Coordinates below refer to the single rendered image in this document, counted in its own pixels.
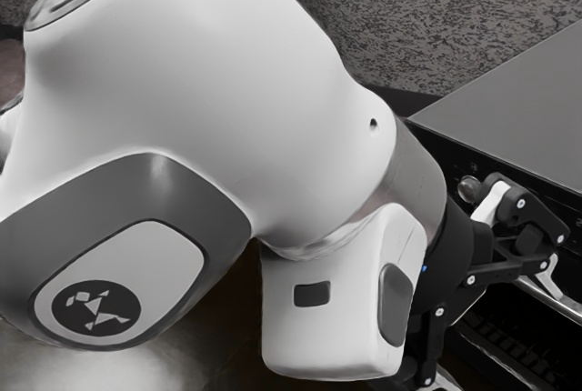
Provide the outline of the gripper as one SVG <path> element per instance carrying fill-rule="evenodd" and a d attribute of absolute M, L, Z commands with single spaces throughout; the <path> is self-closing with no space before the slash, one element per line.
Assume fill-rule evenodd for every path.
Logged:
<path fill-rule="evenodd" d="M 480 186 L 470 218 L 448 202 L 426 253 L 408 319 L 407 391 L 434 383 L 446 329 L 485 293 L 484 286 L 525 276 L 549 296 L 563 295 L 552 280 L 557 253 L 551 246 L 525 256 L 499 246 L 495 252 L 502 260 L 492 262 L 494 238 L 489 226 L 497 224 L 533 224 L 552 246 L 565 244 L 569 228 L 539 198 L 508 177 L 492 173 Z"/>

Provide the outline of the black oven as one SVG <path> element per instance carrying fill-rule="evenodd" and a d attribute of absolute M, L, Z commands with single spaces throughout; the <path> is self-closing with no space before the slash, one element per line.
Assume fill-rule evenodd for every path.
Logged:
<path fill-rule="evenodd" d="M 453 327 L 452 350 L 492 391 L 582 391 L 582 20 L 412 115 L 450 188 L 498 172 L 569 228 L 548 295 L 492 286 Z"/>

